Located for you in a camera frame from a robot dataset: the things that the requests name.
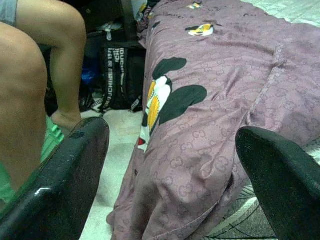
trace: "gray shorts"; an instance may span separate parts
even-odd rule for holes
[[[0,0],[0,22],[16,26],[18,0]]]

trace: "tile floor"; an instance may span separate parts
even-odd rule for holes
[[[94,111],[84,112],[83,118],[99,116]],[[111,110],[104,117],[110,127],[109,149],[101,173],[99,188],[80,240],[110,240],[112,230],[106,223],[107,215],[117,200],[122,179],[140,134],[142,112]]]

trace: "person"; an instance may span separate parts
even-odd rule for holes
[[[40,164],[46,131],[47,66],[38,44],[51,46],[58,109],[71,131],[81,121],[79,88],[86,44],[81,14],[58,0],[0,0],[0,162],[18,190]]]

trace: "backpack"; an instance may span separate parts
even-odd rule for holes
[[[100,53],[102,99],[95,107],[133,112],[142,110],[146,50],[137,42],[106,42]]]

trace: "purple blanket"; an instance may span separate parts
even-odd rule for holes
[[[191,4],[162,0],[144,31],[144,119],[107,218],[113,240],[206,236],[247,181],[240,127],[299,145],[320,136],[320,29],[238,0]]]

